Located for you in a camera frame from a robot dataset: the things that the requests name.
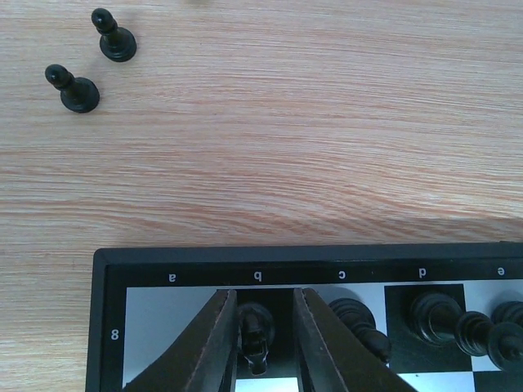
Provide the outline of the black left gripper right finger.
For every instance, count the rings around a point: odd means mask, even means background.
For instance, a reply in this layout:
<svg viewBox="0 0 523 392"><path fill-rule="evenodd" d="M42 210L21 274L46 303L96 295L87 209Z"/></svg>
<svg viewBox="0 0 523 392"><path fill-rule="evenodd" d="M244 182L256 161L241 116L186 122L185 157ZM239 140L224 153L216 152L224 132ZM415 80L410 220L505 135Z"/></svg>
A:
<svg viewBox="0 0 523 392"><path fill-rule="evenodd" d="M310 288L293 290L293 337L300 391L413 391L372 355Z"/></svg>

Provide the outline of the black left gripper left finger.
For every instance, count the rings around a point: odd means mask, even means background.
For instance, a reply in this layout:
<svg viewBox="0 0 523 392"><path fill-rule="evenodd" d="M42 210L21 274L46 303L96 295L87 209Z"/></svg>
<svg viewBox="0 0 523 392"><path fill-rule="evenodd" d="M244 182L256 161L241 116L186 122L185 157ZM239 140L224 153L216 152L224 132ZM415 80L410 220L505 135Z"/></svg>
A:
<svg viewBox="0 0 523 392"><path fill-rule="evenodd" d="M164 353L124 389L234 391L237 352L237 292L218 290Z"/></svg>

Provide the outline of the black bishop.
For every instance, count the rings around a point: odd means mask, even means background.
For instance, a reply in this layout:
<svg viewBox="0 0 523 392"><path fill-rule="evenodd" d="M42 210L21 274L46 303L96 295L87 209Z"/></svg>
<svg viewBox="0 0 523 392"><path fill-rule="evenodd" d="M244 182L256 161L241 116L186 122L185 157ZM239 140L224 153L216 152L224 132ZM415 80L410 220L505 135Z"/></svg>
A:
<svg viewBox="0 0 523 392"><path fill-rule="evenodd" d="M371 354L382 363L389 364L391 342L376 328L374 316L364 303L351 298L339 298L332 301L329 308Z"/></svg>

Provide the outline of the black knight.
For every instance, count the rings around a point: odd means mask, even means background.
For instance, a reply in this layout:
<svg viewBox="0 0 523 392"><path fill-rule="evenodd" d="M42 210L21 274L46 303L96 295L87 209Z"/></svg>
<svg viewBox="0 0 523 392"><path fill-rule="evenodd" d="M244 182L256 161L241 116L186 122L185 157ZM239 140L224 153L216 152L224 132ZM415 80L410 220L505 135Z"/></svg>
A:
<svg viewBox="0 0 523 392"><path fill-rule="evenodd" d="M275 339L275 322L271 312L257 302L246 302L238 308L238 350L248 363L253 376L267 370L269 348Z"/></svg>

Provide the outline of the black queen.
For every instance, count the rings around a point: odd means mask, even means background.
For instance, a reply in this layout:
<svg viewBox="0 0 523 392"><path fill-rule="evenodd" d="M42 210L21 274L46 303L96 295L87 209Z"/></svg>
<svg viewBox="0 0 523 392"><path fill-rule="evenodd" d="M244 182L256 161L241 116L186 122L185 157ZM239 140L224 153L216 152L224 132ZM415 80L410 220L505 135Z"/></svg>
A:
<svg viewBox="0 0 523 392"><path fill-rule="evenodd" d="M442 292L424 292L413 300L409 326L430 345L454 343L469 356L489 355L489 338L494 327L490 318L481 312L465 311L453 297Z"/></svg>

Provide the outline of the black king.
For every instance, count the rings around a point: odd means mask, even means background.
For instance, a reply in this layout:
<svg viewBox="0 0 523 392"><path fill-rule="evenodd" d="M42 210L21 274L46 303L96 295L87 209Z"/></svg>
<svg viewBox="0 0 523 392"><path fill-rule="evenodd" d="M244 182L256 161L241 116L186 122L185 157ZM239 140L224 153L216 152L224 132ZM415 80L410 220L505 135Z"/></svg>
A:
<svg viewBox="0 0 523 392"><path fill-rule="evenodd" d="M505 372L522 371L522 302L506 301L491 314L487 352L491 362Z"/></svg>

